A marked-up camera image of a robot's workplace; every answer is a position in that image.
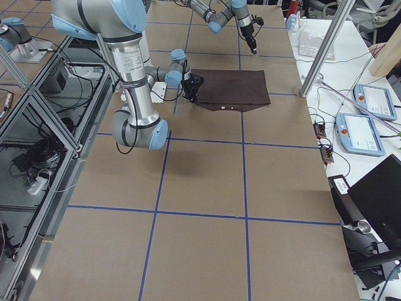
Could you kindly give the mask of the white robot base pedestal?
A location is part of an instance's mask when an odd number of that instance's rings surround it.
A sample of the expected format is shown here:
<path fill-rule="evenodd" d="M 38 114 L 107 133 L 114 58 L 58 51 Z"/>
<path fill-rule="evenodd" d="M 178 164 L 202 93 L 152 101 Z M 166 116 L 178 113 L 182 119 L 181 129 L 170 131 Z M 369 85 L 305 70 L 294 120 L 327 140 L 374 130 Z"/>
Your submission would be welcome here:
<path fill-rule="evenodd" d="M 124 88 L 122 100 L 129 105 L 135 105 L 138 100 L 141 106 L 161 102 L 150 93 L 155 84 L 161 88 L 167 86 L 166 70 L 152 65 L 146 32 L 127 36 L 122 42 L 110 45 L 110 49 Z"/>

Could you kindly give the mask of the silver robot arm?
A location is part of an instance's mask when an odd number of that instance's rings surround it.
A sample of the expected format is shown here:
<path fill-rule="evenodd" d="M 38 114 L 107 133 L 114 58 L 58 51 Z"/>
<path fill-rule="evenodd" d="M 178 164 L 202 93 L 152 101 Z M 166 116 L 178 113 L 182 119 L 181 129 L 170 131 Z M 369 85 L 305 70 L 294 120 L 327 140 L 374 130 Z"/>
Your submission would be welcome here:
<path fill-rule="evenodd" d="M 257 42 L 254 33 L 254 24 L 263 27 L 264 20 L 262 17 L 253 16 L 248 9 L 247 1 L 220 1 L 223 5 L 221 11 L 212 9 L 211 2 L 207 4 L 204 1 L 174 1 L 174 3 L 183 8 L 189 8 L 198 14 L 207 24 L 209 29 L 217 34 L 222 31 L 223 27 L 234 19 L 236 29 L 240 39 L 244 40 L 251 53 L 257 54 Z"/>
<path fill-rule="evenodd" d="M 204 79 L 191 72 L 185 52 L 174 50 L 168 68 L 145 66 L 147 42 L 142 40 L 150 1 L 53 1 L 54 28 L 82 40 L 101 40 L 112 53 L 109 61 L 123 87 L 126 104 L 112 118 L 112 136 L 120 145 L 161 149 L 168 123 L 151 99 L 152 75 L 179 85 L 195 100 Z"/>

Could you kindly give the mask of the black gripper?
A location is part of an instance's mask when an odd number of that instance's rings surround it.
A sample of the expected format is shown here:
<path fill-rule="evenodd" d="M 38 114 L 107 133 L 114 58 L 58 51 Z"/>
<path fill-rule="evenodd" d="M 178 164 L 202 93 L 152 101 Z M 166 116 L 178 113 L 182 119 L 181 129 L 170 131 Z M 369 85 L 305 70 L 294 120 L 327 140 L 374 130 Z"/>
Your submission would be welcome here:
<path fill-rule="evenodd" d="M 253 37 L 253 33 L 254 33 L 253 24 L 250 23 L 248 25 L 240 26 L 240 30 L 242 33 L 242 37 L 245 39 L 247 44 L 249 44 L 251 53 L 253 55 L 255 55 L 257 53 L 257 44 L 256 44 L 256 40 Z"/>
<path fill-rule="evenodd" d="M 188 100 L 197 100 L 197 93 L 203 83 L 204 78 L 202 76 L 190 73 L 189 78 L 182 82 L 183 97 Z"/>

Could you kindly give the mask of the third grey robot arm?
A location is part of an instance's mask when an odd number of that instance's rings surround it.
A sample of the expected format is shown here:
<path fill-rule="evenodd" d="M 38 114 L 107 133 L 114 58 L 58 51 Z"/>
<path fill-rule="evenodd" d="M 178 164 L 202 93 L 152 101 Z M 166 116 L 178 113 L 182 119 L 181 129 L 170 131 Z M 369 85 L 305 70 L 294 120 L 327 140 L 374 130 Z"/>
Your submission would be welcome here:
<path fill-rule="evenodd" d="M 53 52 L 53 43 L 38 41 L 17 17 L 1 20 L 1 47 L 18 63 L 39 63 L 47 53 Z"/>

